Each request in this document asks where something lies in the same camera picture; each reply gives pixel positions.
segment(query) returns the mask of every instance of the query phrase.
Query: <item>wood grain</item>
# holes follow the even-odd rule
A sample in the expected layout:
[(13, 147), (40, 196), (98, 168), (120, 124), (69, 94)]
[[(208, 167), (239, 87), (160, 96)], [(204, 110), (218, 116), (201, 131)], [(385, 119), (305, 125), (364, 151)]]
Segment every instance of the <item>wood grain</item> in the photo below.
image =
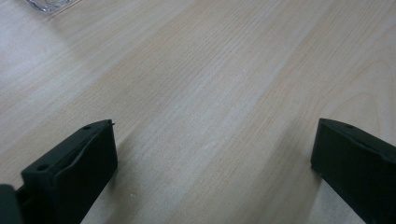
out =
[(0, 3), (0, 182), (113, 119), (83, 223), (362, 223), (310, 170), (319, 118), (396, 145), (396, 2)]

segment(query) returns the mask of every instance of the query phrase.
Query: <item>table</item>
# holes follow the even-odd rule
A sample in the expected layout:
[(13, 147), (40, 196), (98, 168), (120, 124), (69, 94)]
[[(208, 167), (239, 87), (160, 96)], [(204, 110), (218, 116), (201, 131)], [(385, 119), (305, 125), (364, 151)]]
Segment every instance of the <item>table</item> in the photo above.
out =
[(0, 3), (0, 182), (113, 119), (83, 223), (362, 223), (310, 169), (319, 118), (396, 145), (396, 1)]

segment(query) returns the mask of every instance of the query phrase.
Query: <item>black object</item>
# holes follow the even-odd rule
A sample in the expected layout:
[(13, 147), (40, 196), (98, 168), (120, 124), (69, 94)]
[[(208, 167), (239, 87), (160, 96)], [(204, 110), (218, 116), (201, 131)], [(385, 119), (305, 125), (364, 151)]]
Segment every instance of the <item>black object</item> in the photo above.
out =
[(396, 223), (396, 147), (320, 119), (311, 163), (366, 223)]
[(1, 224), (75, 224), (117, 169), (110, 119), (87, 125), (22, 172), (24, 186), (0, 185)]

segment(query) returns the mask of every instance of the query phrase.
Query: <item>transparent container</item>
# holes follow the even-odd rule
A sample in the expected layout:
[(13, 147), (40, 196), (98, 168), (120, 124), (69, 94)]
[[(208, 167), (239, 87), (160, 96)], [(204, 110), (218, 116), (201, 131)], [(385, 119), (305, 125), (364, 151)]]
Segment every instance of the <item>transparent container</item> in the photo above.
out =
[(27, 0), (32, 7), (45, 13), (57, 11), (74, 1), (75, 0)]

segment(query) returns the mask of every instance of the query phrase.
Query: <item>glass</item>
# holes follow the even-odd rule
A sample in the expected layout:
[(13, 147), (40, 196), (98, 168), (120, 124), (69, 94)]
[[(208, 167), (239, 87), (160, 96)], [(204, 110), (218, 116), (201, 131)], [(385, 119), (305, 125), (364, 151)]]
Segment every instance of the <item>glass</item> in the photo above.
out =
[(27, 0), (32, 7), (46, 13), (59, 10), (74, 1), (75, 0)]

